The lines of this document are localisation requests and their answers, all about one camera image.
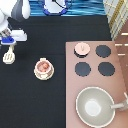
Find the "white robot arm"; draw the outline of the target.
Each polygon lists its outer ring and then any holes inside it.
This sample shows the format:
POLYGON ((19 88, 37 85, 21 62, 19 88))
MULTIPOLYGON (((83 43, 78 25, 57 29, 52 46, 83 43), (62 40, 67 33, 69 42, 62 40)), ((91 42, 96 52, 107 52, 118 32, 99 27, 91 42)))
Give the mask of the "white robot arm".
MULTIPOLYGON (((44 10, 50 14, 61 13, 66 9, 66 0, 44 0, 44 10)), ((29 0, 0 0, 0 42, 3 45, 26 41, 23 30, 11 30, 8 18, 23 21, 30 16, 29 0)))

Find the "white blue gripper body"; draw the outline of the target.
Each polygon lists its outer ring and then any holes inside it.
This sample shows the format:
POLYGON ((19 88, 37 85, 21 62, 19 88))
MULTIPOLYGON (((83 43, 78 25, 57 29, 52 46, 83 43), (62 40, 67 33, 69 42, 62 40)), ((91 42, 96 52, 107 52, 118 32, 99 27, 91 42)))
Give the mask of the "white blue gripper body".
POLYGON ((2 45, 13 45, 15 43, 16 43, 16 41, 11 36, 3 37, 1 39, 1 44, 2 45))

